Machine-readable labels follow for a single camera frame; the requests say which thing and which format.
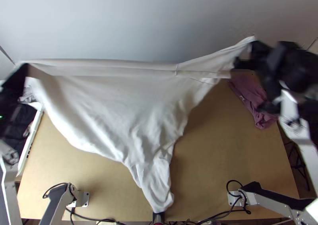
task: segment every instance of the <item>purple fabric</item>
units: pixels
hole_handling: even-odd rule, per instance
[[[229,81],[229,87],[252,113],[257,128],[265,129],[277,121],[274,115],[256,111],[257,106],[266,101],[267,96],[252,76],[236,76]]]

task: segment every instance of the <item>white cloth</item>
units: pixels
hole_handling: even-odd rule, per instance
[[[219,81],[249,37],[180,64],[121,60],[32,60],[28,83],[51,121],[76,148],[122,162],[156,213],[173,203],[173,146],[188,114]]]

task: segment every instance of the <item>tan tabletop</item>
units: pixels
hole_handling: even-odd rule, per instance
[[[229,210],[225,185],[231,179],[258,181],[264,189],[298,198],[277,125],[256,128],[226,80],[191,112],[170,171],[175,202],[166,211],[167,221],[198,221]],[[124,165],[74,148],[44,115],[19,188],[21,217],[41,219],[49,202],[43,193],[60,182],[91,193],[89,206],[76,208],[81,215],[118,221],[152,218],[150,205]],[[259,206],[249,209],[251,215],[236,212],[227,219],[281,217]],[[64,219],[69,219],[68,212]]]

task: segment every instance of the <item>white wall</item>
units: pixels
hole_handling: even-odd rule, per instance
[[[182,62],[255,34],[309,43],[318,0],[0,0],[0,45],[16,62]]]

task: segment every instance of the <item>black cable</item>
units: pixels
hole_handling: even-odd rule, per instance
[[[105,219],[96,219],[96,218],[89,218],[89,217],[84,217],[80,214],[77,214],[75,213],[75,211],[71,211],[69,210],[68,208],[66,208],[66,210],[69,212],[69,213],[72,213],[72,215],[76,216],[76,217],[79,217],[79,218],[82,218],[82,219],[85,219],[85,220],[88,220],[88,221],[94,221],[94,222],[98,222],[96,225],[98,225],[99,223],[101,222],[107,222],[107,223],[116,223],[118,225],[125,225],[124,223],[121,223],[121,222],[117,222],[116,220],[114,219],[109,219],[109,218],[105,218]]]
[[[49,188],[47,191],[45,191],[45,193],[43,194],[42,198],[43,199],[47,198],[48,197],[47,192],[49,192],[51,189],[53,189],[53,188],[55,188],[55,187],[57,187],[59,185],[62,185],[62,184],[67,184],[67,183],[59,183],[59,184],[53,185],[51,188]]]
[[[222,217],[217,217],[218,214],[217,214],[217,215],[214,215],[214,216],[212,216],[212,217],[209,217],[209,218],[207,218],[207,219],[204,219],[204,220],[198,222],[197,225],[206,223],[206,222],[208,222],[208,221],[210,221],[210,220],[217,220],[217,219],[225,218],[226,216],[228,216],[228,215],[233,211],[233,208],[234,208],[235,204],[236,204],[240,199],[241,199],[241,197],[237,198],[237,200],[236,200],[236,201],[234,202],[234,204],[232,205],[231,209],[230,209],[229,211],[226,211],[226,212],[227,212],[226,215],[224,215],[224,216],[222,216]]]
[[[215,214],[214,216],[209,217],[209,218],[207,218],[207,219],[205,219],[205,220],[202,220],[202,221],[198,222],[197,225],[201,225],[201,224],[203,224],[203,223],[205,223],[205,222],[208,222],[208,221],[210,221],[210,220],[218,220],[218,219],[225,218],[226,216],[228,216],[228,215],[229,215],[230,213],[232,213],[232,212],[246,212],[247,214],[251,214],[251,213],[252,213],[250,210],[247,210],[247,209],[246,209],[246,205],[247,205],[247,202],[246,202],[246,201],[247,201],[247,198],[246,198],[246,196],[245,196],[245,194],[244,194],[243,192],[241,192],[240,195],[234,195],[234,194],[231,194],[231,193],[230,193],[230,191],[229,191],[229,184],[230,184],[231,182],[236,182],[236,183],[238,183],[241,187],[243,187],[243,185],[242,185],[240,182],[238,182],[237,180],[229,180],[229,181],[227,182],[227,184],[226,184],[226,190],[227,190],[228,194],[230,194],[231,196],[237,198],[237,200],[236,200],[236,201],[234,202],[234,204],[232,205],[231,209],[230,209],[229,211],[224,211],[224,212]],[[235,204],[236,204],[240,199],[244,199],[243,209],[233,210]]]
[[[74,222],[73,222],[73,219],[72,219],[72,215],[74,213],[74,210],[75,210],[75,208],[72,208],[71,213],[70,213],[70,221],[71,221],[72,225],[74,225]]]
[[[240,184],[241,185],[241,188],[243,187],[243,185],[240,183],[240,182],[238,182],[237,180],[235,180],[235,179],[232,179],[232,180],[229,180],[227,183],[226,183],[226,191],[231,195],[231,196],[233,196],[233,197],[241,197],[241,195],[234,195],[234,194],[231,194],[230,193],[230,191],[229,191],[229,184],[231,183],[231,182],[236,182],[236,183],[238,183],[238,184]]]

